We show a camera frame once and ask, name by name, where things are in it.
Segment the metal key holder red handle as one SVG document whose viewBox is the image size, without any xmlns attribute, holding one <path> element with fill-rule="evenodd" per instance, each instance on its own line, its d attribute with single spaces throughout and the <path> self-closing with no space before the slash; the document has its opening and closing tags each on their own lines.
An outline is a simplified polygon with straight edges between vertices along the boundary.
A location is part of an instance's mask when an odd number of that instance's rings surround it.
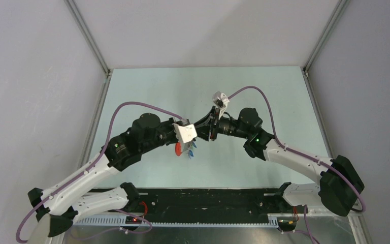
<svg viewBox="0 0 390 244">
<path fill-rule="evenodd" d="M 188 143 L 180 143 L 180 142 L 177 142 L 175 144 L 175 154 L 176 156 L 182 156 L 183 154 L 186 154 L 187 155 L 187 151 L 188 151 L 188 146 L 191 144 L 192 142 L 188 142 Z"/>
</svg>

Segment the blue key tag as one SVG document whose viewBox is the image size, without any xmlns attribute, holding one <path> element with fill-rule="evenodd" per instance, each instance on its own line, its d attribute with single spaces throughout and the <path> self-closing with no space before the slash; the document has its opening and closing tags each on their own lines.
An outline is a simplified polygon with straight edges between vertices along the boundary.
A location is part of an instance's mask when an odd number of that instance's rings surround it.
<svg viewBox="0 0 390 244">
<path fill-rule="evenodd" d="M 191 159 L 194 157 L 194 150 L 197 148 L 196 144 L 194 142 L 192 142 L 189 146 L 188 146 L 188 151 L 187 151 L 187 155 L 188 157 Z"/>
</svg>

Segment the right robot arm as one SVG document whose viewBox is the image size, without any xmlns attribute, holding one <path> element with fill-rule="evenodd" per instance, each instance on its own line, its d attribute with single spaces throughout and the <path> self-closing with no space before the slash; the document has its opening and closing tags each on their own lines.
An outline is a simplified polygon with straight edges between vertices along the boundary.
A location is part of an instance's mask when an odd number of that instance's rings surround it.
<svg viewBox="0 0 390 244">
<path fill-rule="evenodd" d="M 221 117 L 219 111 L 212 107 L 195 123 L 199 138 L 214 141 L 219 134 L 243 138 L 246 140 L 243 147 L 251 158 L 280 164 L 316 183 L 313 188 L 284 184 L 283 193 L 274 199 L 280 212 L 288 212 L 297 205 L 317 203 L 342 217 L 353 210 L 365 186 L 348 158 L 341 155 L 334 159 L 320 157 L 280 145 L 276 136 L 262 128 L 263 121 L 254 108 L 242 109 L 238 118 Z"/>
</svg>

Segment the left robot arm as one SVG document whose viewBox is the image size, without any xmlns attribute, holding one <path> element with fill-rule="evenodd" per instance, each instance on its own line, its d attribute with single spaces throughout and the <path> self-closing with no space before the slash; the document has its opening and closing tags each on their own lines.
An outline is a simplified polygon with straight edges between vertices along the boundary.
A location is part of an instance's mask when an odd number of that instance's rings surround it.
<svg viewBox="0 0 390 244">
<path fill-rule="evenodd" d="M 29 191 L 36 219 L 47 227 L 43 236 L 63 234 L 77 221 L 101 212 L 137 210 L 140 195 L 130 182 L 99 194 L 86 193 L 102 180 L 139 162 L 143 154 L 164 145 L 186 144 L 196 137 L 194 126 L 187 121 L 161 121 L 155 114 L 142 114 L 124 133 L 109 138 L 98 154 L 66 179 L 45 190 Z"/>
</svg>

